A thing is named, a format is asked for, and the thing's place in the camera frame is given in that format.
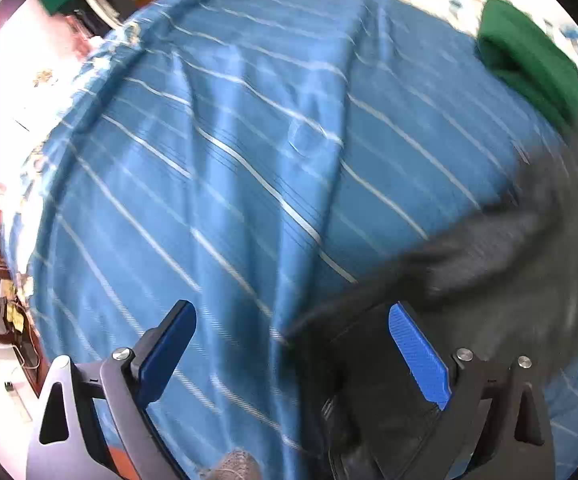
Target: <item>metal bolt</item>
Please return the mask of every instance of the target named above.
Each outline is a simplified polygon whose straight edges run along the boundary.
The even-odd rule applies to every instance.
[[[531,368],[531,360],[526,355],[518,357],[518,364],[521,368]]]
[[[460,361],[471,361],[473,359],[473,352],[468,348],[458,348],[455,354]]]
[[[55,366],[56,368],[64,368],[68,364],[69,364],[68,355],[59,355],[53,360],[53,366]]]
[[[124,361],[129,355],[131,355],[131,350],[128,348],[115,349],[114,353],[111,354],[116,361]]]

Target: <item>blue fabric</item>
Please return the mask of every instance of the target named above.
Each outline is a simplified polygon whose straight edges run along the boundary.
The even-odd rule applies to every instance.
[[[389,309],[389,333],[424,398],[429,402],[435,402],[443,410],[451,397],[449,371],[399,303]]]
[[[34,277],[49,358],[105,357],[191,301],[149,408],[173,454],[194,479],[235,447],[265,480],[308,478],[283,331],[559,138],[472,38],[396,0],[158,0],[131,20],[138,40],[109,36],[32,155],[5,253]],[[578,462],[572,370],[549,390],[559,478]]]

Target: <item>black garment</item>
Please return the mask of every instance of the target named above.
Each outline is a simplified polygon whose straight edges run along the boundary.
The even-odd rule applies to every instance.
[[[546,379],[578,354],[578,136],[520,160],[496,203],[311,311],[292,331],[323,469],[397,479],[438,418],[387,327],[407,301],[430,340]]]

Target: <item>floor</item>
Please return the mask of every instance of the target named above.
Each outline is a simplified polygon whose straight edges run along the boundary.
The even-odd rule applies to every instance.
[[[12,381],[16,393],[5,390]],[[0,345],[0,463],[14,480],[24,480],[26,448],[38,399],[18,364],[14,350]]]

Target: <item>white cable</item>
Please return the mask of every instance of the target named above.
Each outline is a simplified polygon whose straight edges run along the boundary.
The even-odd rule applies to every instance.
[[[106,12],[104,12],[104,9],[101,7],[101,5],[98,3],[97,0],[86,0],[86,2],[91,6],[91,9],[93,9],[93,11],[100,16],[100,18],[111,28],[114,29],[119,29],[122,28],[122,24],[116,20],[115,18],[112,18],[111,16],[109,16]]]

